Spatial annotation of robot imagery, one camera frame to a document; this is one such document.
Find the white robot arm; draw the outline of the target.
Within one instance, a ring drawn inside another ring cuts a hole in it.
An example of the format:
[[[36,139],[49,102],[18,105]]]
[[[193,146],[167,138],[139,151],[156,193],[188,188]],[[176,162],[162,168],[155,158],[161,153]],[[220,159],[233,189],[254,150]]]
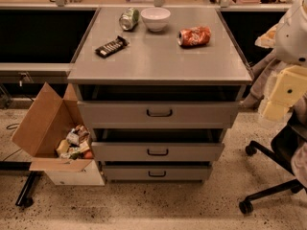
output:
[[[259,36],[255,44],[273,48],[276,58],[286,64],[268,77],[260,115],[279,121],[307,92],[307,0],[295,0],[276,26]]]

